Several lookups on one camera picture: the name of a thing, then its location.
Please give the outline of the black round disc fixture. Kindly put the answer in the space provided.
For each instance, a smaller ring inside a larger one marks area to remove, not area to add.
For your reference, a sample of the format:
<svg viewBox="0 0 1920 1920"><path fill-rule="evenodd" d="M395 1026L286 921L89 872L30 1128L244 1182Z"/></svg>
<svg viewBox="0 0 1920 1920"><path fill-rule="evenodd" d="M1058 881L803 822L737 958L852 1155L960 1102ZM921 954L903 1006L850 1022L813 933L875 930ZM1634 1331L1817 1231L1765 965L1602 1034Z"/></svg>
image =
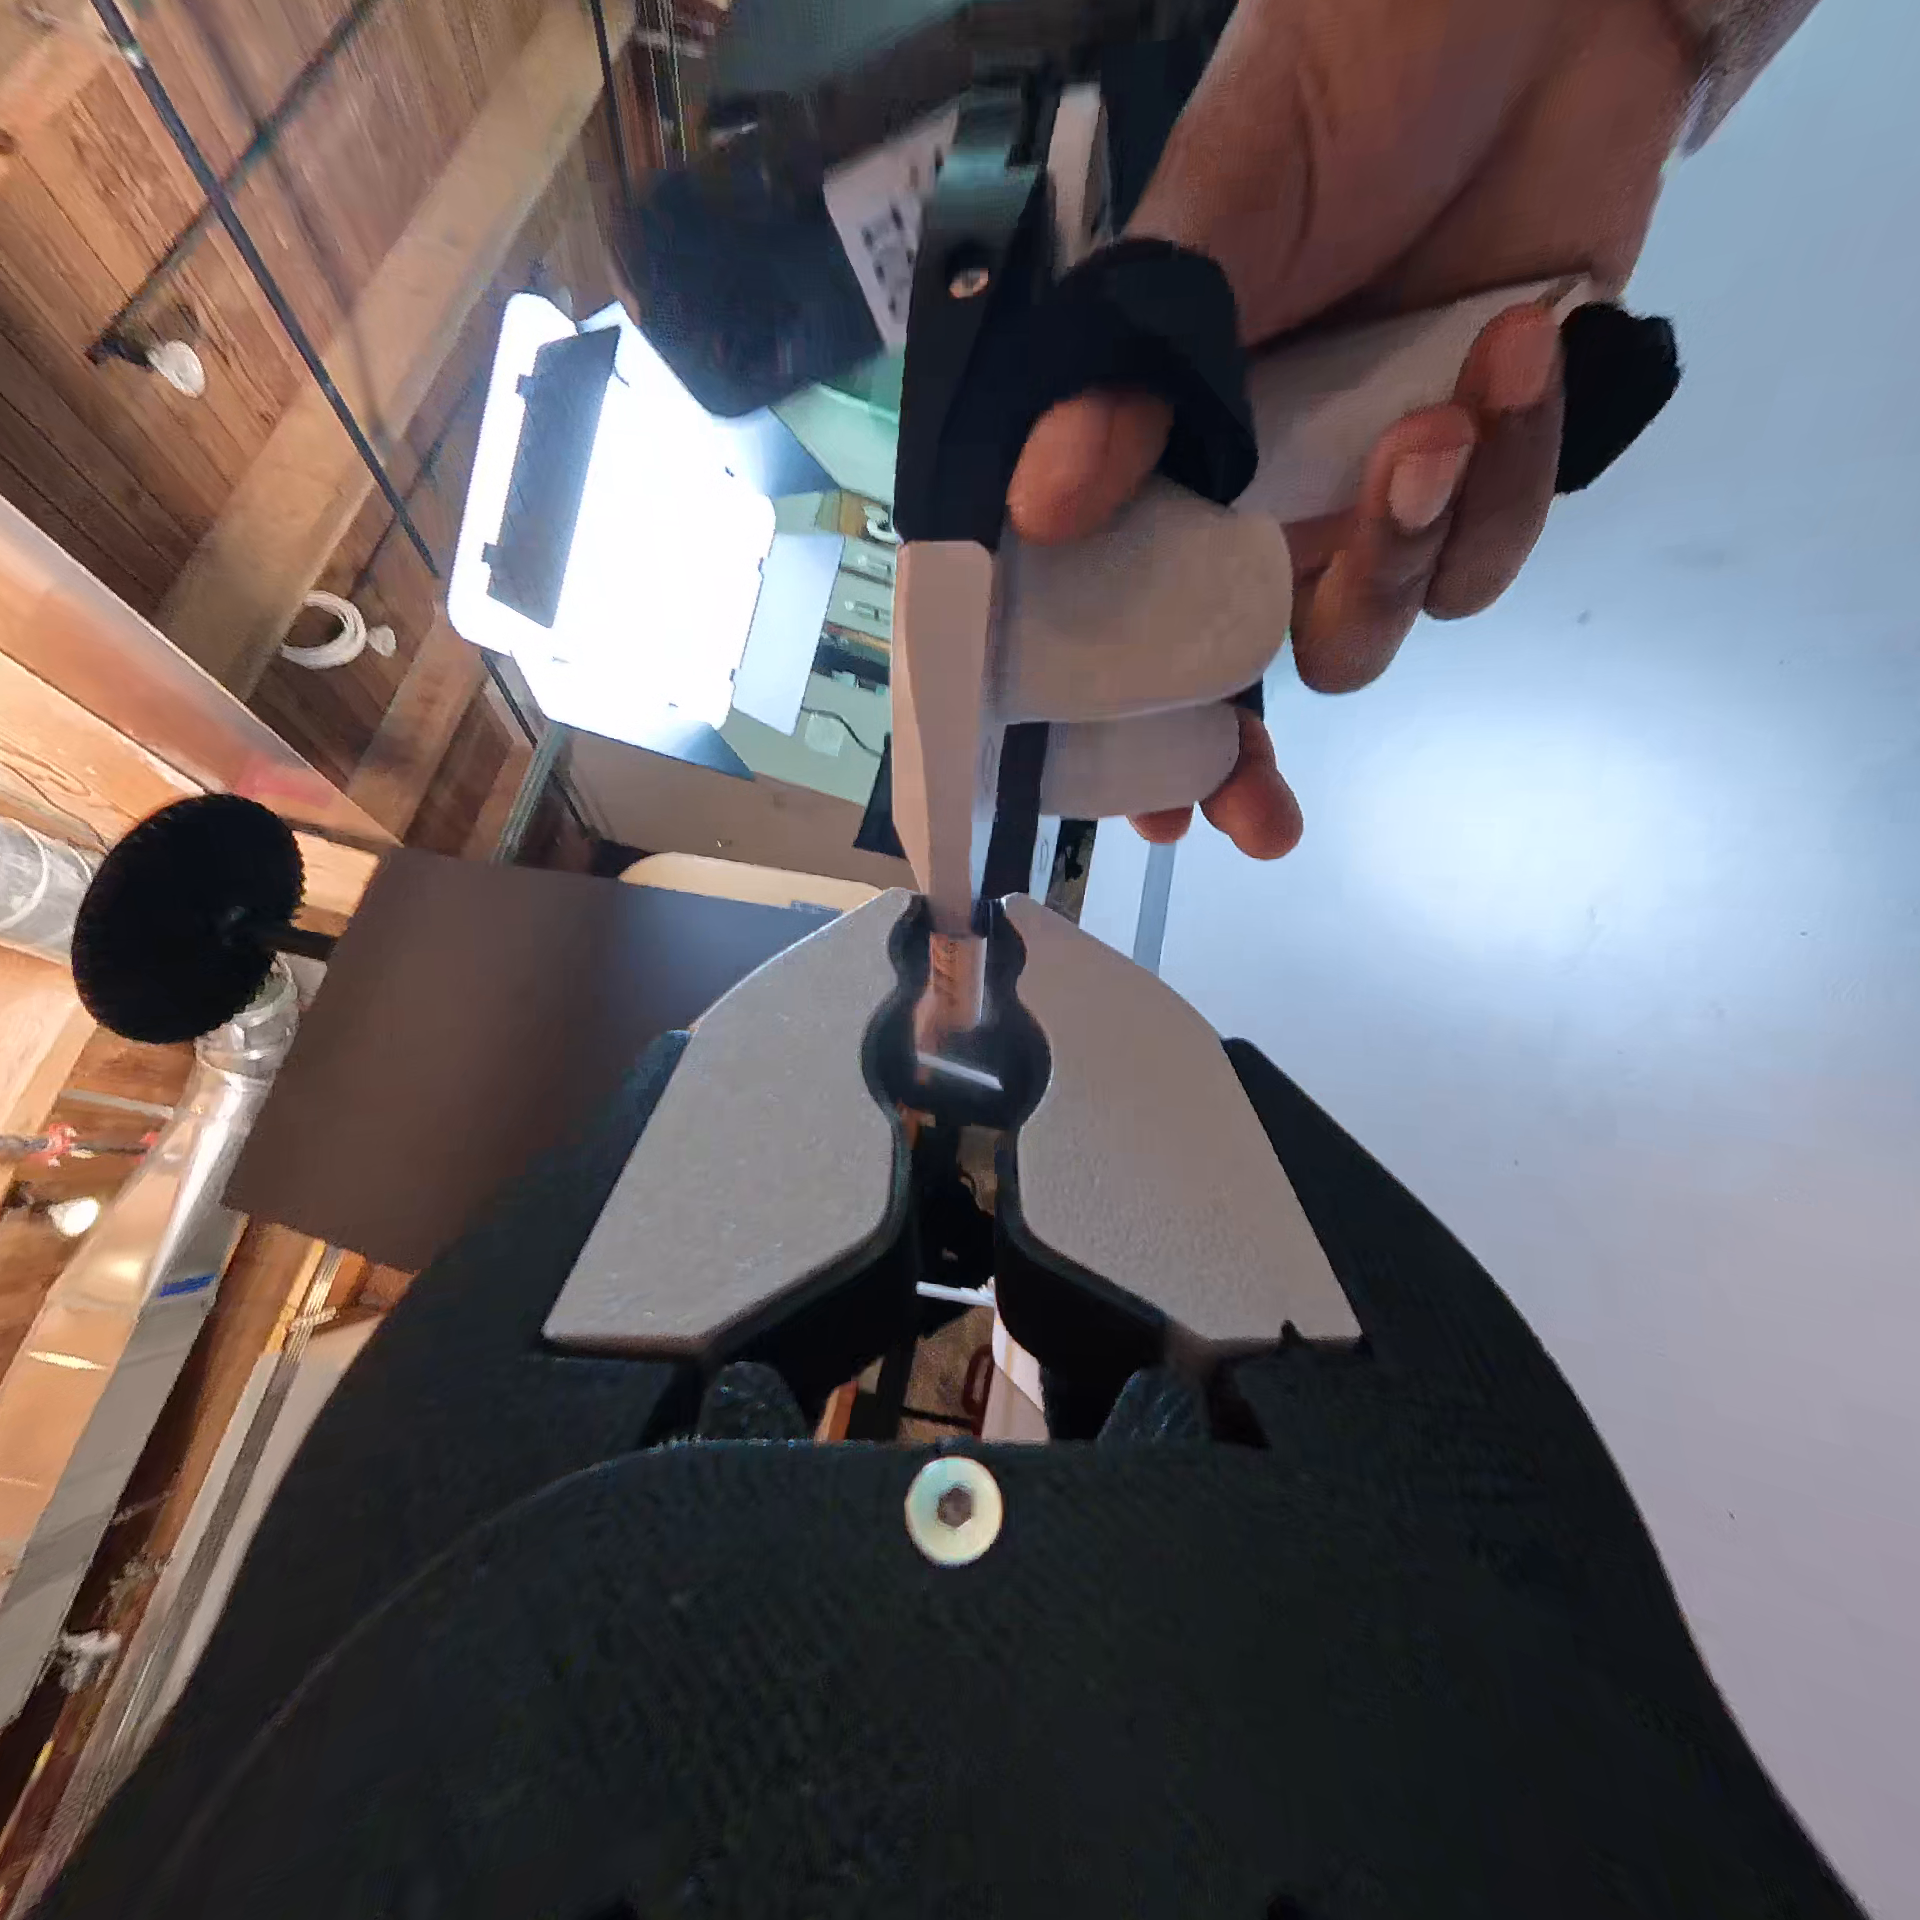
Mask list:
<svg viewBox="0 0 1920 1920"><path fill-rule="evenodd" d="M177 800L97 864L73 927L73 984L123 1041L195 1041L240 1020L286 954L327 962L335 938L303 930L298 836L236 794Z"/></svg>

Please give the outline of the black copper battery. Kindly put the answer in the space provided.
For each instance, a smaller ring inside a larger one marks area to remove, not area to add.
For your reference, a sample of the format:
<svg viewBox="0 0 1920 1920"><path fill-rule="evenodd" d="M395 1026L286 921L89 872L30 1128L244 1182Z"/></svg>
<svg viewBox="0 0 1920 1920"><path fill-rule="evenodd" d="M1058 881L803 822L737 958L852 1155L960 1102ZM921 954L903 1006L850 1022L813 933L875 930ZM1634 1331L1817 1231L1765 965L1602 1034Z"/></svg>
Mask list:
<svg viewBox="0 0 1920 1920"><path fill-rule="evenodd" d="M1004 1095L999 1041L987 1010L987 940L929 933L923 990L912 1015L913 1072L933 1091Z"/></svg>

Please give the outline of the person's right forearm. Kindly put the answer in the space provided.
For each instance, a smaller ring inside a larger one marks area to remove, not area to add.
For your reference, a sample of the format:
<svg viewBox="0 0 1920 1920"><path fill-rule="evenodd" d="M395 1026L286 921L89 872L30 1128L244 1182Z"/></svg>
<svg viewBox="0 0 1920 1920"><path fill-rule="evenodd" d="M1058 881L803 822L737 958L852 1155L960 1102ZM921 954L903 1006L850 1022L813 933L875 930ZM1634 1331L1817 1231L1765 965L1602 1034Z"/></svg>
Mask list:
<svg viewBox="0 0 1920 1920"><path fill-rule="evenodd" d="M1817 4L1663 4L1680 31L1693 81L1674 155L1693 155L1772 64Z"/></svg>

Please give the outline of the white panel on pole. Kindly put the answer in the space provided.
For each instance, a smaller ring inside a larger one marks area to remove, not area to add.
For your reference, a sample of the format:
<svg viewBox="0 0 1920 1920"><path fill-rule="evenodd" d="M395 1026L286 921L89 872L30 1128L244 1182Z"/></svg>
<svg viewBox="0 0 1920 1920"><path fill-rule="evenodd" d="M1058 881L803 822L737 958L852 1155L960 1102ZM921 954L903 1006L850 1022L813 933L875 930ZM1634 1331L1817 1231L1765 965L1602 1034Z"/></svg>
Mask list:
<svg viewBox="0 0 1920 1920"><path fill-rule="evenodd" d="M748 640L731 675L731 716L795 730L843 569L843 536L777 531L760 560Z"/></svg>

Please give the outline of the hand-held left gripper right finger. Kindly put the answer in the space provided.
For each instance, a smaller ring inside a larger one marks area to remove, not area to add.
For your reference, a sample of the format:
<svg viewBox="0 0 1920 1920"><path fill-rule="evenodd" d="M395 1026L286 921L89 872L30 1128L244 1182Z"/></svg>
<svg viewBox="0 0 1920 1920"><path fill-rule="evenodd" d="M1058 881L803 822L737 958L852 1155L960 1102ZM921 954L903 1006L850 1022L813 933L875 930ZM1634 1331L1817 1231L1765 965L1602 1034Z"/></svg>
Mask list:
<svg viewBox="0 0 1920 1920"><path fill-rule="evenodd" d="M1220 1034L1046 905L996 905L1010 1045L996 1321L1046 1427L1100 1427L1166 1369L1206 1401L1252 1358L1365 1331Z"/></svg>

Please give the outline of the ceiling spot light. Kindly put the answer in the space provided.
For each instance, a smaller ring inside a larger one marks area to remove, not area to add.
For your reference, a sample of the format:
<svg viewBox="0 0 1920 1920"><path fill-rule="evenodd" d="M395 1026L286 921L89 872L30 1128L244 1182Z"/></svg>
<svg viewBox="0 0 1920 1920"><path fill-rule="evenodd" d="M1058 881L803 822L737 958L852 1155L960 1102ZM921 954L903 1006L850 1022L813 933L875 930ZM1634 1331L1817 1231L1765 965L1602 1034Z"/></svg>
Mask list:
<svg viewBox="0 0 1920 1920"><path fill-rule="evenodd" d="M123 309L85 348L95 366L132 366L186 399L205 395L204 324L186 302Z"/></svg>

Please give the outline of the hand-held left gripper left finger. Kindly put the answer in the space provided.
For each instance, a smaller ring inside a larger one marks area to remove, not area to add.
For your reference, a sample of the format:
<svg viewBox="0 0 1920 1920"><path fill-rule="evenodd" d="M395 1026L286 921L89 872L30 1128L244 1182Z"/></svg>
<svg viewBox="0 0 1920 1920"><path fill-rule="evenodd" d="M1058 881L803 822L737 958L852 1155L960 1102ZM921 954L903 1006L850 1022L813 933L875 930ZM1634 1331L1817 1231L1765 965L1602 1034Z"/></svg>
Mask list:
<svg viewBox="0 0 1920 1920"><path fill-rule="evenodd" d="M553 1348L704 1380L757 1363L815 1413L906 1339L912 1150L872 1034L913 910L882 891L694 1022L550 1309Z"/></svg>

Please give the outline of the black board on white stand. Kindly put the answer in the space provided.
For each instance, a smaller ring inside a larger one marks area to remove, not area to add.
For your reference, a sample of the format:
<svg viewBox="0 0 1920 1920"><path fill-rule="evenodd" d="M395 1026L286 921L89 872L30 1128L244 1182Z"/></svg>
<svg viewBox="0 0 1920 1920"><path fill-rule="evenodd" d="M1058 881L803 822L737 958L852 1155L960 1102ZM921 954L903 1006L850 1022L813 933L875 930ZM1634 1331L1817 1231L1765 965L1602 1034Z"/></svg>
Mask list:
<svg viewBox="0 0 1920 1920"><path fill-rule="evenodd" d="M418 1272L539 1155L837 910L389 854L241 1143L225 1205Z"/></svg>

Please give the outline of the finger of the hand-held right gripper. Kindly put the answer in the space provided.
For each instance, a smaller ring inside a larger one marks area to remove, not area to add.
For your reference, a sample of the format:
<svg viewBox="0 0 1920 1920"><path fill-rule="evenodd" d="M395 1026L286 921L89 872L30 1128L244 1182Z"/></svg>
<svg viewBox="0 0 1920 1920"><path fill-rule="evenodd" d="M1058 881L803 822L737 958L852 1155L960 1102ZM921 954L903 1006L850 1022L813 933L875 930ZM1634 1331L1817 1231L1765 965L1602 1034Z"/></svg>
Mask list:
<svg viewBox="0 0 1920 1920"><path fill-rule="evenodd" d="M996 816L996 557L907 541L893 616L893 822L933 933L972 933Z"/></svg>
<svg viewBox="0 0 1920 1920"><path fill-rule="evenodd" d="M999 899L1029 894L1041 842L1047 721L994 726L980 739L972 794L972 938Z"/></svg>

